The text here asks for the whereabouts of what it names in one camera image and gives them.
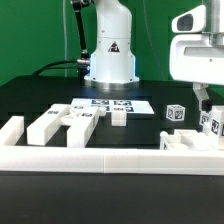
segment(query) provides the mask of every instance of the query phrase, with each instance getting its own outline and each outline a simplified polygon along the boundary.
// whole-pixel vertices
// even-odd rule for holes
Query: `green wall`
[[[69,58],[80,55],[74,12],[67,1]],[[200,0],[120,0],[133,15],[132,52],[137,58],[137,75],[143,80],[172,80],[169,46],[174,36],[172,19],[201,3]],[[0,85],[20,75],[30,75],[48,63],[64,59],[62,0],[7,0],[0,7]],[[96,13],[92,5],[83,11],[89,52],[96,46]],[[48,71],[45,75],[64,75]],[[69,76],[76,76],[70,71]]]

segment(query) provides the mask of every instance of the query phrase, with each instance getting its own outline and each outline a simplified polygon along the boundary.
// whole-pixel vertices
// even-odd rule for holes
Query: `black cable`
[[[37,71],[33,72],[32,76],[38,76],[41,72],[51,69],[53,66],[56,65],[62,65],[62,64],[72,64],[72,63],[77,63],[76,59],[73,60],[68,60],[68,61],[57,61],[57,62],[53,62],[50,63],[48,65],[45,65],[44,67],[42,67],[41,69],[38,69]]]
[[[85,33],[84,33],[84,28],[83,28],[83,23],[82,23],[82,15],[80,11],[75,11],[75,16],[77,20],[77,25],[78,25],[78,31],[79,31],[79,41],[80,41],[80,46],[81,46],[81,57],[82,58],[89,58],[89,54],[87,51],[86,47],[86,39],[85,39]]]

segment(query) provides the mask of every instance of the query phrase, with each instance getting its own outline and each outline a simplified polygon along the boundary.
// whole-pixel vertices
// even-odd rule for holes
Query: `table surface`
[[[209,90],[215,104],[222,97]],[[107,91],[80,84],[76,78],[17,77],[0,88],[0,128],[13,115],[22,115],[25,128],[43,114],[52,104],[71,104],[73,98],[144,100],[155,114],[128,114],[126,127],[112,127],[111,114],[100,118],[87,147],[158,149],[160,132],[173,133],[174,129],[196,129],[200,113],[191,83],[141,82],[140,88],[125,91]],[[185,120],[166,119],[167,105],[180,104],[186,108]],[[61,127],[47,146],[66,146],[67,127]],[[17,145],[26,144],[26,132]]]
[[[212,90],[215,104],[223,98]],[[52,104],[73,98],[147,100],[154,115],[128,114],[127,127],[111,127],[101,118],[87,147],[159,147],[159,133],[199,126],[198,101],[192,84],[142,82],[140,88],[105,91],[84,87],[75,78],[15,78],[0,87],[0,127],[12,115],[23,115],[25,127]],[[183,122],[166,119],[166,106],[186,107]],[[66,145],[65,128],[48,146]],[[26,145],[26,134],[18,145]],[[224,178],[218,176],[0,173],[0,223],[181,223],[221,224]]]

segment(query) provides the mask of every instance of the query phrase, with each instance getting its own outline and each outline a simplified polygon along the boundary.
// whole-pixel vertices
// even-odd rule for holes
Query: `white machine housing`
[[[224,1],[202,5],[176,17],[177,35],[170,48],[170,73],[175,80],[224,85]]]
[[[131,53],[130,11],[118,0],[95,0],[97,10],[97,48],[91,55],[90,73],[85,83],[103,88],[138,85],[135,56]]]

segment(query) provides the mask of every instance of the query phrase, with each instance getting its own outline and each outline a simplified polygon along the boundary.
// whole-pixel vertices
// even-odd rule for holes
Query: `robot logo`
[[[109,52],[116,52],[116,53],[120,53],[120,50],[117,46],[116,41],[114,41],[114,43],[112,44],[112,46],[109,49]]]

